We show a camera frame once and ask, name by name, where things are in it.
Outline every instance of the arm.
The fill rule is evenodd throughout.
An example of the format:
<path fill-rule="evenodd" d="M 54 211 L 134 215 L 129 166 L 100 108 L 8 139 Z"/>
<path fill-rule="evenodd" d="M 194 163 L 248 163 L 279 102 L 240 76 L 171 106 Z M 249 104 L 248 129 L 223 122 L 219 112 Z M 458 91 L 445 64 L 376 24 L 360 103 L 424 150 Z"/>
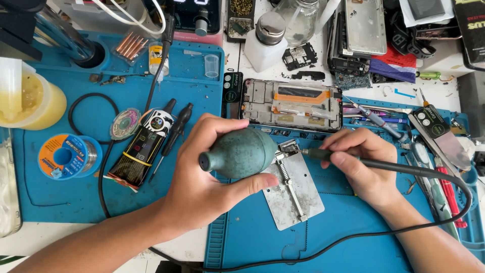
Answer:
<path fill-rule="evenodd" d="M 247 126 L 247 120 L 202 115 L 178 151 L 166 196 L 60 239 L 11 273 L 113 272 L 144 249 L 206 226 L 248 195 L 276 186 L 278 179 L 268 173 L 221 184 L 199 166 L 200 153 L 208 151 L 218 135 Z"/>
<path fill-rule="evenodd" d="M 397 162 L 396 148 L 371 131 L 342 130 L 321 147 L 336 151 L 332 163 L 347 176 L 356 194 L 387 221 L 391 229 L 429 223 L 396 188 L 396 173 L 367 168 L 355 157 Z M 322 162 L 327 168 L 329 162 Z M 415 272 L 485 272 L 485 266 L 463 245 L 439 227 L 400 233 L 397 238 Z"/>

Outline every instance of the glass jar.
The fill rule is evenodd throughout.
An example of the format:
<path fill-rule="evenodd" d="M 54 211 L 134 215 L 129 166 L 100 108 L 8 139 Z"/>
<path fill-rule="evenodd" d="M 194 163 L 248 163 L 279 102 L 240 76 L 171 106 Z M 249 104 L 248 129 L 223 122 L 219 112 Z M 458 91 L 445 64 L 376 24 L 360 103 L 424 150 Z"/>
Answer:
<path fill-rule="evenodd" d="M 298 47 L 315 33 L 319 0 L 281 0 L 275 12 L 286 21 L 285 39 L 288 45 Z"/>

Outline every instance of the white table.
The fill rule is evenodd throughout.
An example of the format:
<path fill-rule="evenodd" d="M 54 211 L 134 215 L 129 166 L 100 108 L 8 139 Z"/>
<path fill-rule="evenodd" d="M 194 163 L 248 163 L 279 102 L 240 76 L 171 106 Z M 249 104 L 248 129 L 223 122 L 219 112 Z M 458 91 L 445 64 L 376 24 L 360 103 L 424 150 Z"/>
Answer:
<path fill-rule="evenodd" d="M 271 10 L 272 7 L 267 0 L 259 0 L 256 2 L 255 21 L 265 12 Z M 333 85 L 334 79 L 330 72 L 325 68 L 324 63 L 326 57 L 324 52 L 323 35 L 315 35 L 310 40 L 315 52 L 318 55 L 318 62 L 314 68 L 301 68 L 299 70 L 313 70 L 323 71 L 326 75 L 325 85 Z M 243 53 L 244 44 L 235 44 L 224 42 L 224 51 L 228 56 L 226 64 L 226 71 L 232 68 L 235 71 L 240 71 L 244 74 L 244 78 L 256 78 L 262 80 L 277 80 L 288 82 L 284 76 L 296 74 L 299 70 L 288 71 L 281 61 L 272 68 L 267 69 L 261 73 L 257 73 L 252 68 L 248 59 Z M 290 80 L 290 82 L 305 82 L 306 84 L 313 82 L 316 85 L 322 84 L 322 81 L 306 80 Z M 395 94 L 393 90 L 397 88 L 399 92 L 410 95 L 415 95 L 416 98 L 409 98 L 403 95 Z M 446 109 L 450 111 L 460 112 L 460 102 L 458 98 L 457 81 L 452 81 L 444 84 L 440 81 L 424 81 L 417 79 L 415 85 L 409 83 L 395 83 L 395 84 L 375 84 L 373 88 L 353 89 L 344 91 L 344 95 L 349 97 L 359 97 L 371 100 L 379 100 L 386 102 L 398 102 L 410 105 L 422 105 L 419 88 L 422 88 L 426 99 L 438 109 Z M 19 232 L 0 239 L 0 255 L 16 255 L 16 256 L 30 256 L 39 251 L 50 243 L 72 234 L 76 231 L 91 226 L 91 224 L 70 224 L 70 223 L 36 223 L 25 222 Z M 164 253 L 182 261 L 203 261 L 206 249 L 207 227 L 191 231 L 175 240 L 165 242 L 155 247 Z M 154 259 L 164 260 L 162 257 L 145 250 L 140 253 L 135 259 Z"/>

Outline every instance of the blue silicone mat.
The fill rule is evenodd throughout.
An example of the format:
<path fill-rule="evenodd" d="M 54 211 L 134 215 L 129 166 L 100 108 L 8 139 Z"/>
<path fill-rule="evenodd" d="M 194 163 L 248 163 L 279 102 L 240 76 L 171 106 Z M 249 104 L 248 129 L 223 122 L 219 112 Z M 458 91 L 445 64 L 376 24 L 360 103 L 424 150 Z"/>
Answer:
<path fill-rule="evenodd" d="M 405 104 L 358 98 L 351 99 L 360 104 L 413 108 L 414 110 L 419 108 Z M 460 124 L 464 124 L 468 128 L 466 115 L 446 110 L 439 110 L 439 112 L 448 123 L 450 118 L 455 118 Z M 344 126 L 349 128 L 359 127 L 350 124 L 350 122 L 350 119 L 345 119 Z M 407 165 L 401 153 L 407 153 L 408 151 L 402 149 L 400 143 L 394 141 L 388 133 L 379 128 L 371 126 L 368 128 L 394 144 L 398 150 L 398 163 Z M 405 132 L 403 124 L 398 125 L 398 131 Z M 300 148 L 319 147 L 322 139 L 325 137 L 325 134 L 308 134 L 288 129 L 272 129 L 269 134 L 278 143 L 296 139 Z M 417 135 L 419 133 L 414 130 L 413 134 Z M 323 170 L 319 161 L 305 157 L 305 162 L 320 193 L 325 211 L 306 222 L 279 231 L 276 228 L 264 194 L 262 192 L 256 193 L 244 199 L 228 213 L 209 225 L 205 259 L 206 267 L 229 268 L 273 259 L 304 258 L 315 254 L 335 240 L 347 235 L 389 230 L 386 222 L 375 210 L 359 197 L 354 196 L 345 176 L 335 166 L 330 166 L 328 169 Z M 224 178 L 220 179 L 225 183 L 232 182 Z M 413 183 L 414 181 L 415 178 L 412 175 L 398 173 L 396 186 L 424 217 L 433 221 L 428 203 L 419 186 L 415 186 L 407 194 L 410 187 L 409 182 Z M 463 244 L 472 250 L 472 253 L 482 262 L 485 262 L 484 237 L 479 206 L 475 206 L 473 210 L 470 210 L 465 220 L 469 227 L 460 229 Z M 350 239 L 308 262 L 294 265 L 266 265 L 238 272 L 404 273 L 412 272 L 412 268 L 395 236 L 378 236 Z"/>
<path fill-rule="evenodd" d="M 83 34 L 99 42 L 107 52 L 121 39 L 121 36 L 115 34 L 93 32 Z M 45 130 L 14 130 L 14 157 L 22 218 L 26 222 L 100 222 L 105 217 L 98 199 L 97 178 L 91 175 L 65 181 L 49 179 L 41 173 L 37 164 L 37 155 L 43 143 L 51 136 L 60 133 L 74 134 L 69 127 L 67 111 L 71 104 L 84 94 L 92 92 L 105 94 L 114 100 L 120 111 L 129 107 L 143 111 L 153 80 L 152 75 L 131 76 L 127 77 L 125 84 L 114 83 L 104 86 L 89 82 L 88 77 L 90 73 L 100 72 L 105 74 L 103 80 L 108 80 L 109 75 L 143 74 L 148 70 L 148 53 L 145 52 L 133 67 L 108 54 L 100 66 L 83 69 L 53 49 L 40 44 L 35 46 L 44 52 L 44 56 L 41 63 L 30 64 L 37 69 L 37 73 L 65 93 L 67 110 L 59 122 Z M 184 55 L 184 49 L 203 54 Z M 224 71 L 224 63 L 220 63 L 219 77 L 205 77 L 205 54 L 216 54 L 220 60 L 224 59 L 224 52 L 218 46 L 174 41 L 170 49 L 170 73 L 160 84 L 160 90 L 156 86 L 151 103 L 151 107 L 163 108 L 171 98 L 175 98 L 177 104 L 172 112 L 175 116 L 189 102 L 194 104 L 192 117 L 185 127 L 185 138 L 203 113 L 209 112 L 214 115 L 221 113 L 223 83 L 221 75 Z M 85 99 L 75 109 L 73 117 L 74 123 L 85 135 L 96 140 L 110 140 L 109 128 L 115 115 L 111 105 L 103 98 Z M 128 143 L 129 140 L 114 145 L 105 171 L 113 166 Z M 181 144 L 182 138 L 179 137 L 171 153 L 163 160 L 154 180 L 150 184 L 142 185 L 139 193 L 104 179 L 104 196 L 112 216 L 146 206 L 166 194 L 172 180 L 177 150 Z M 102 145 L 104 152 L 107 147 L 108 145 Z M 158 163 L 159 159 L 160 155 L 154 162 Z"/>

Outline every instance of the hand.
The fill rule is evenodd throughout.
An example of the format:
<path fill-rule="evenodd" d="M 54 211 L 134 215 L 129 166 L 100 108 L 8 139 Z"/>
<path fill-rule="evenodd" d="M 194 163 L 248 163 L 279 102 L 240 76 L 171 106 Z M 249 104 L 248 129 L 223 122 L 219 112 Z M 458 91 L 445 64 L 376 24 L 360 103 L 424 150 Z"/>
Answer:
<path fill-rule="evenodd" d="M 400 200 L 402 195 L 396 188 L 396 172 L 368 168 L 352 155 L 381 161 L 397 162 L 394 145 L 381 139 L 366 128 L 355 131 L 343 129 L 326 138 L 320 149 L 335 151 L 332 163 L 345 173 L 354 192 L 378 210 Z M 330 162 L 322 161 L 326 169 Z"/>
<path fill-rule="evenodd" d="M 248 120 L 223 119 L 203 114 L 178 151 L 172 184 L 161 200 L 166 221 L 177 236 L 213 222 L 247 196 L 278 185 L 269 173 L 260 173 L 232 184 L 222 184 L 199 166 L 199 155 L 208 152 L 217 137 L 246 128 Z"/>

